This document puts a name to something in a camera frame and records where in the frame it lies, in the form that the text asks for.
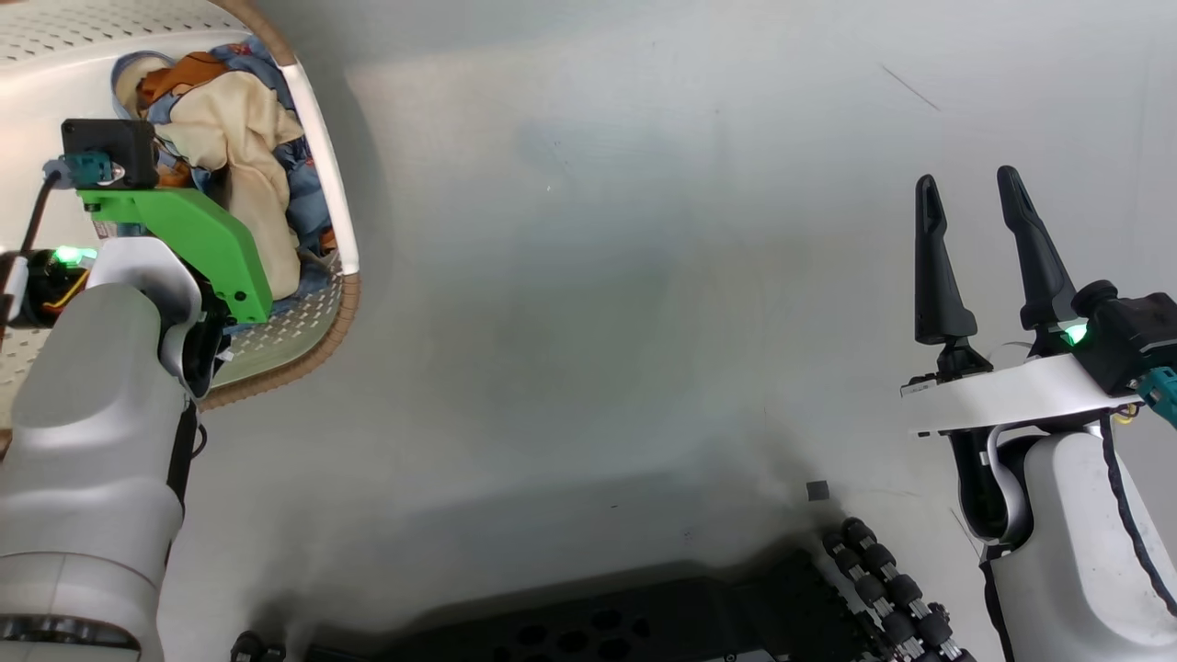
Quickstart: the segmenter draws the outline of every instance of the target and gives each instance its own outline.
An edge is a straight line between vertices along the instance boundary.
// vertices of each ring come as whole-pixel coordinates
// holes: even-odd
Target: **black cable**
[[[49,191],[53,190],[53,185],[61,179],[61,173],[59,171],[49,171],[45,176],[45,181],[41,183],[41,190],[36,193],[36,204],[33,205],[33,218],[28,220],[28,229],[25,230],[25,240],[20,244],[20,252],[25,253],[33,250],[33,241],[36,240],[36,231],[41,227],[41,217],[45,216],[45,203],[49,199]]]
[[[197,446],[197,450],[192,451],[192,459],[195,459],[197,456],[200,455],[200,451],[205,450],[205,445],[208,443],[208,430],[205,430],[205,424],[201,423],[200,425],[197,425],[197,430],[200,431],[200,445]]]
[[[1132,550],[1136,552],[1136,560],[1141,562],[1141,568],[1149,576],[1149,582],[1152,583],[1152,590],[1156,591],[1157,597],[1165,603],[1165,609],[1173,616],[1177,616],[1177,600],[1173,600],[1172,594],[1169,593],[1164,581],[1161,578],[1161,572],[1152,564],[1149,550],[1144,547],[1144,538],[1141,536],[1141,530],[1137,529],[1136,519],[1132,518],[1132,511],[1128,505],[1128,494],[1124,491],[1124,477],[1119,472],[1119,462],[1116,459],[1116,445],[1111,438],[1110,416],[1104,416],[1099,421],[1099,432],[1104,438],[1104,463],[1108,464],[1108,482],[1111,484],[1111,492],[1116,495],[1119,519],[1124,523],[1128,537],[1132,539]]]

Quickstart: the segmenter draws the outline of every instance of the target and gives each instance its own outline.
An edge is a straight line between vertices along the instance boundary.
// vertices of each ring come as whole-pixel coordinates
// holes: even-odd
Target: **small dark square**
[[[826,483],[825,481],[805,483],[805,490],[810,495],[810,501],[826,501],[830,498],[830,483]]]

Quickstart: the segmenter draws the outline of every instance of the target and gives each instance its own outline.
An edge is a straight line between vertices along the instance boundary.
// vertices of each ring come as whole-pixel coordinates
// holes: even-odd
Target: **teal connector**
[[[1153,368],[1141,379],[1136,395],[1161,418],[1177,428],[1177,372],[1171,368]]]

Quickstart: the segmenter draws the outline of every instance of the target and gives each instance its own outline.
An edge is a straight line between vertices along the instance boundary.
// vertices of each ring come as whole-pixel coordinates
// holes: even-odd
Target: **white plastic basket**
[[[290,46],[251,0],[26,0],[0,4],[0,250],[24,236],[41,166],[60,151],[67,118],[113,118],[111,68],[135,51],[180,58],[250,33],[265,42],[290,86],[327,199],[338,251],[328,289],[234,338],[211,409],[275,389],[318,368],[339,346],[359,305],[359,253],[339,167],[319,105]],[[51,196],[38,246],[95,246],[98,237],[72,192]],[[0,429],[47,331],[8,331],[0,356]],[[4,439],[0,438],[0,452]]]

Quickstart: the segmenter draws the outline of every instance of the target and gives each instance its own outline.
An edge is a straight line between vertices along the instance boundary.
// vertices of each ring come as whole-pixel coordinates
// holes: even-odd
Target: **glowing green led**
[[[1066,333],[1066,342],[1073,347],[1079,344],[1079,340],[1082,340],[1084,336],[1088,335],[1088,324],[1083,323],[1076,324],[1075,326],[1068,326],[1063,330],[1063,333]]]
[[[58,250],[53,251],[53,259],[67,265],[78,266],[84,259],[95,259],[98,258],[98,251],[94,249],[75,249],[73,246],[58,246]]]

